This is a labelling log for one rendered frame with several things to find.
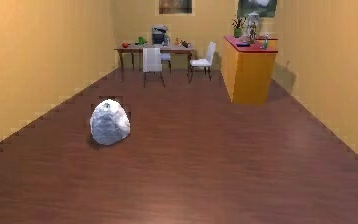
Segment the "white chair with dark legs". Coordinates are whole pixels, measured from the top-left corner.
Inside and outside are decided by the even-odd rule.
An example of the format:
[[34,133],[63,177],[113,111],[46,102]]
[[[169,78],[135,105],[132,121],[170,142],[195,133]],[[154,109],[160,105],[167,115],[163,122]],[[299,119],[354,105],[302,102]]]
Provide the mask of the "white chair with dark legs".
[[161,60],[166,61],[168,63],[169,70],[172,70],[171,66],[171,55],[169,53],[162,53]]
[[212,80],[211,67],[213,65],[213,58],[216,51],[216,43],[210,42],[207,48],[207,52],[204,58],[190,60],[188,82],[191,83],[194,75],[195,68],[203,68],[204,73]]
[[148,73],[158,73],[162,81],[162,84],[165,84],[164,77],[163,77],[161,53],[159,48],[143,49],[142,72],[143,72],[143,87],[146,87]]

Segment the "white garbage bag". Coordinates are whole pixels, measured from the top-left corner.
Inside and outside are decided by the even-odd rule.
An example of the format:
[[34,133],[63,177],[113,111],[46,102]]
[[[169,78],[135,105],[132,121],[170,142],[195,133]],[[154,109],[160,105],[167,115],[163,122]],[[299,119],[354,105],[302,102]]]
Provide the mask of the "white garbage bag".
[[131,125],[121,104],[106,99],[95,107],[90,118],[90,130],[98,144],[113,145],[130,134]]

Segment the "black coffee machine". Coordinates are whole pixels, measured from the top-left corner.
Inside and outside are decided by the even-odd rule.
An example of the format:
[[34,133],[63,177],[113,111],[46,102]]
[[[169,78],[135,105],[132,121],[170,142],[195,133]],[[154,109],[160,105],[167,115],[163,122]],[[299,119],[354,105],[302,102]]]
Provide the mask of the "black coffee machine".
[[152,43],[153,44],[162,44],[165,40],[165,35],[167,33],[168,27],[161,24],[156,24],[152,27]]

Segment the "orange cabinet with red top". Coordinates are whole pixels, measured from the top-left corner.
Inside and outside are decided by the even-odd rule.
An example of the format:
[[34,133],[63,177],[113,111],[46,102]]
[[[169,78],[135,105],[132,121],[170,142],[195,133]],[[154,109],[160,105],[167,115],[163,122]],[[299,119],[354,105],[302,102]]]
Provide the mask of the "orange cabinet with red top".
[[238,47],[239,38],[225,36],[221,56],[221,74],[227,93],[235,104],[264,104],[278,51],[262,49],[256,42]]

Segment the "house plant in green pot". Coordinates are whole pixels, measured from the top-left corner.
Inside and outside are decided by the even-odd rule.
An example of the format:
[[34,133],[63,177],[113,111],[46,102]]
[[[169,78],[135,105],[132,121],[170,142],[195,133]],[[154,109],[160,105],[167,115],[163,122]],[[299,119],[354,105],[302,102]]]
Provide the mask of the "house plant in green pot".
[[239,38],[242,36],[243,28],[245,26],[247,18],[245,16],[239,17],[236,16],[232,21],[232,26],[234,28],[234,37]]

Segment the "brown framed picture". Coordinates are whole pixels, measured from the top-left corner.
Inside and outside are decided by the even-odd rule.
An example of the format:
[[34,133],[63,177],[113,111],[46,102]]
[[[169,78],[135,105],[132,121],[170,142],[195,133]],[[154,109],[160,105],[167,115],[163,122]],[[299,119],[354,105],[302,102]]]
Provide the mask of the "brown framed picture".
[[159,0],[160,14],[191,14],[192,0]]

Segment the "grey statue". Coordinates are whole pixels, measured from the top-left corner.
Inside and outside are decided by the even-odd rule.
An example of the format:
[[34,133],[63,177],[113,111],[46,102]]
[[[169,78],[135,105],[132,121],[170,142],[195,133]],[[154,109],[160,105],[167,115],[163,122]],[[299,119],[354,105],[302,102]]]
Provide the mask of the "grey statue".
[[252,12],[247,15],[246,36],[247,36],[247,41],[250,44],[254,43],[256,40],[258,22],[259,22],[258,13]]

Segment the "green landscape framed picture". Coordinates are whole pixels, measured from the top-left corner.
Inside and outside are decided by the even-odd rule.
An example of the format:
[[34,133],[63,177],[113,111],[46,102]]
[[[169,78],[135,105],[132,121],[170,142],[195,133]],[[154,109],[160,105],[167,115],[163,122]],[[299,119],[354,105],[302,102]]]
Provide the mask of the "green landscape framed picture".
[[237,14],[246,16],[257,13],[260,17],[272,18],[275,16],[277,0],[239,0]]

